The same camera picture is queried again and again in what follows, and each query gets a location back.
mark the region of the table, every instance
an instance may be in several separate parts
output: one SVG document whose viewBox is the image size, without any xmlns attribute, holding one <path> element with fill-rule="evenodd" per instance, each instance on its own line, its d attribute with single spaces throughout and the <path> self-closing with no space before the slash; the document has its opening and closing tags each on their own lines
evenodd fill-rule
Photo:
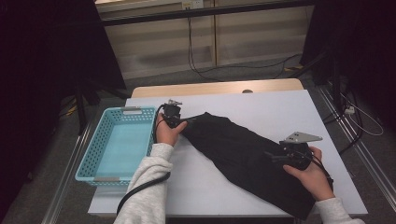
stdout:
<svg viewBox="0 0 396 224">
<path fill-rule="evenodd" d="M 252 90 L 255 93 L 240 94 L 243 90 Z M 249 127 L 251 131 L 274 141 L 282 140 L 282 137 L 295 131 L 322 136 L 323 141 L 311 145 L 325 148 L 323 162 L 335 179 L 336 195 L 344 199 L 348 213 L 367 214 L 359 193 L 338 156 L 309 94 L 303 90 L 299 80 L 142 87 L 134 91 L 127 105 L 159 105 L 165 103 L 169 97 L 184 103 L 182 118 L 195 116 L 210 109 L 208 112 L 226 116 L 235 123 Z M 293 118 L 288 118 L 290 108 L 295 112 Z M 265 129 L 258 125 L 258 120 L 261 119 Z M 176 145 L 171 162 L 174 164 L 174 169 L 168 180 L 166 205 L 166 213 L 169 217 L 288 216 L 277 207 L 229 183 L 213 163 L 197 152 L 182 136 Z M 126 187 L 98 188 L 89 213 L 105 217 L 114 216 L 115 208 L 125 190 Z"/>
</svg>

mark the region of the basket handle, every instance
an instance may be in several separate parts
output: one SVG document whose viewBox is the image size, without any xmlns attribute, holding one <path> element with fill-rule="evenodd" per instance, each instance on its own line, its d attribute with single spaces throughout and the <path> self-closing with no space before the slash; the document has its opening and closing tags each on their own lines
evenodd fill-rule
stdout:
<svg viewBox="0 0 396 224">
<path fill-rule="evenodd" d="M 125 106 L 121 107 L 120 110 L 123 114 L 141 114 L 142 107 L 141 106 Z"/>
</svg>

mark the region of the wooden table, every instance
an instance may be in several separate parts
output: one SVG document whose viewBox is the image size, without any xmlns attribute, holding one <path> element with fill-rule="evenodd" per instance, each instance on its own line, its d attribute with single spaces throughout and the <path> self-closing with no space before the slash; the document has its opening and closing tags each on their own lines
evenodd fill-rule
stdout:
<svg viewBox="0 0 396 224">
<path fill-rule="evenodd" d="M 303 85 L 297 78 L 212 82 L 199 84 L 181 84 L 169 86 L 138 87 L 132 93 L 133 98 L 158 96 L 186 96 L 203 94 L 242 93 L 243 91 L 298 91 Z"/>
</svg>

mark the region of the gray sweatshirt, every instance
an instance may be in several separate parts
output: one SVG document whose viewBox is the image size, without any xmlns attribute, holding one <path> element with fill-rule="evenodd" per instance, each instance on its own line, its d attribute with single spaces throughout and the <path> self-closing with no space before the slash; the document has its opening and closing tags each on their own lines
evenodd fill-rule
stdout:
<svg viewBox="0 0 396 224">
<path fill-rule="evenodd" d="M 152 180 L 164 176 L 172 170 L 169 162 L 173 147 L 160 143 L 152 146 L 149 157 L 144 158 L 137 168 L 128 192 Z M 114 223 L 116 224 L 160 224 L 165 223 L 166 183 L 151 186 L 133 195 L 122 207 Z M 361 224 L 360 219 L 352 219 L 342 205 L 341 199 L 333 198 L 317 202 L 316 206 L 325 224 Z"/>
</svg>

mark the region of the metal clip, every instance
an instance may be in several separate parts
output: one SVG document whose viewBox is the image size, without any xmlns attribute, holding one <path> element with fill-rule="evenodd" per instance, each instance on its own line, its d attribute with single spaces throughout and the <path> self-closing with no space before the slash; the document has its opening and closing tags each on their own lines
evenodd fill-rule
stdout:
<svg viewBox="0 0 396 224">
<path fill-rule="evenodd" d="M 308 133 L 300 133 L 300 132 L 295 132 L 288 136 L 285 139 L 286 143 L 293 143 L 293 144 L 299 144 L 299 143 L 306 143 L 306 142 L 315 142 L 315 141 L 321 141 L 323 140 L 322 137 L 315 136 L 312 134 Z"/>
<path fill-rule="evenodd" d="M 183 103 L 178 102 L 178 101 L 174 101 L 174 100 L 172 100 L 172 99 L 169 99 L 169 100 L 168 100 L 168 104 L 169 104 L 169 105 L 183 105 Z"/>
</svg>

